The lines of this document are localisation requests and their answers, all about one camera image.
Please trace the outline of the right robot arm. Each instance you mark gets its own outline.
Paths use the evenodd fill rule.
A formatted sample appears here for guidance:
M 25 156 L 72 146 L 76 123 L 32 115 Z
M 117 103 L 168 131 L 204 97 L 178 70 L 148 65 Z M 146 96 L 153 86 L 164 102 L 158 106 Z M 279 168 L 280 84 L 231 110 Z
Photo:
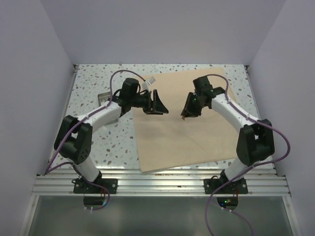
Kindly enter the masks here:
M 228 95 L 227 88 L 213 87 L 207 76 L 193 80 L 194 92 L 189 92 L 181 112 L 182 119 L 196 118 L 203 108 L 219 113 L 238 133 L 237 158 L 223 170 L 215 188 L 225 193 L 232 192 L 244 177 L 244 171 L 265 160 L 275 152 L 272 126 L 267 119 L 258 120 L 245 113 Z

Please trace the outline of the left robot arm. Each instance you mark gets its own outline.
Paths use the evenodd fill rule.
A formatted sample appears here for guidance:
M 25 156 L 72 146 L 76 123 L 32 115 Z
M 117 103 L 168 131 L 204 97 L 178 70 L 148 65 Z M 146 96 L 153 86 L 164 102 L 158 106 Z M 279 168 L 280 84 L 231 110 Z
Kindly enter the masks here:
M 117 121 L 131 108 L 141 108 L 147 115 L 163 115 L 169 111 L 161 102 L 157 90 L 150 90 L 154 77 L 144 81 L 138 91 L 139 81 L 127 78 L 122 88 L 99 108 L 79 117 L 66 116 L 54 143 L 55 151 L 71 161 L 74 169 L 85 180 L 91 193 L 101 190 L 101 173 L 90 158 L 92 136 L 101 127 Z

